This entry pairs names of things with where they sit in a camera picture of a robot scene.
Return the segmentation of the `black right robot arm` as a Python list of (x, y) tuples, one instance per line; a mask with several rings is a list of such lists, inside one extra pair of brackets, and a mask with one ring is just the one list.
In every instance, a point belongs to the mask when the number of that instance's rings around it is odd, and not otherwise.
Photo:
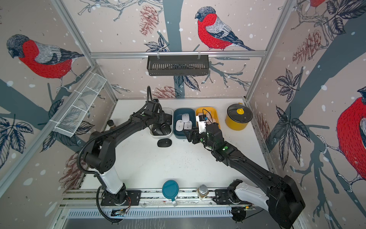
[(207, 125), (204, 132), (194, 127), (184, 130), (184, 134), (189, 142), (203, 144), (216, 161), (237, 170), (255, 184), (250, 186), (239, 179), (235, 180), (227, 188), (233, 203), (253, 203), (268, 211), (282, 228), (292, 228), (306, 205), (291, 177), (281, 177), (250, 160), (237, 147), (225, 141), (217, 123)]

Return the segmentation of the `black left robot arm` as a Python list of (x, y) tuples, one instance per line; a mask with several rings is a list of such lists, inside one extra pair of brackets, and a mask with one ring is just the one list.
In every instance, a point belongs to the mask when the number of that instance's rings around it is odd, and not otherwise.
[(127, 199), (126, 186), (116, 172), (116, 147), (134, 133), (144, 130), (165, 120), (159, 100), (153, 99), (151, 88), (147, 87), (147, 99), (144, 106), (130, 115), (123, 124), (110, 127), (108, 131), (94, 132), (81, 148), (77, 156), (77, 167), (85, 174), (93, 174), (116, 205)]

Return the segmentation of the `white mouse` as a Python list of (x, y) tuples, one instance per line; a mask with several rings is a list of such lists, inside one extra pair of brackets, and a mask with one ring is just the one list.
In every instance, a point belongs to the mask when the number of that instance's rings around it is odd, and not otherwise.
[(184, 122), (184, 130), (191, 130), (193, 127), (193, 123), (191, 121)]
[(175, 130), (177, 132), (182, 132), (184, 129), (184, 125), (185, 125), (185, 123), (182, 120), (177, 120), (177, 122), (175, 124)]
[(187, 114), (187, 113), (182, 114), (182, 121), (183, 121), (184, 123), (189, 122), (189, 121), (190, 121), (190, 116), (189, 116), (189, 114)]

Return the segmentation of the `black mouse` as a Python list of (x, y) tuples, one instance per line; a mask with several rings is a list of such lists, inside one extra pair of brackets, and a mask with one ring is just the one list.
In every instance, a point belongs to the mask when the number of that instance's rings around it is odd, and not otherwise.
[(168, 148), (172, 145), (172, 140), (169, 138), (160, 139), (157, 142), (159, 148)]
[(160, 129), (163, 135), (169, 135), (171, 133), (171, 128), (168, 124), (161, 124)]
[(173, 116), (171, 114), (165, 113), (165, 116), (164, 116), (164, 122), (165, 122), (165, 124), (167, 124), (168, 126), (170, 126), (172, 124), (172, 121), (173, 121)]
[(159, 126), (153, 125), (153, 127), (151, 128), (151, 133), (154, 136), (161, 136), (163, 135), (161, 128)]

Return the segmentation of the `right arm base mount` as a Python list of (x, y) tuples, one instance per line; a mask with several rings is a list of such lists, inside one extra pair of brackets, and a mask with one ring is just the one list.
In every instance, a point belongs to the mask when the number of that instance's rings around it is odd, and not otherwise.
[(247, 201), (242, 201), (235, 194), (236, 187), (243, 183), (242, 180), (236, 179), (234, 180), (226, 189), (216, 189), (215, 196), (213, 197), (213, 202), (217, 205), (249, 205), (252, 203)]

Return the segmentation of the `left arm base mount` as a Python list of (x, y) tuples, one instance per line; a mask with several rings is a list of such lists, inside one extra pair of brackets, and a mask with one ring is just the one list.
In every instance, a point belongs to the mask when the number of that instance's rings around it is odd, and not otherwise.
[(104, 191), (101, 206), (138, 206), (141, 199), (141, 190), (127, 190), (123, 185), (117, 194)]

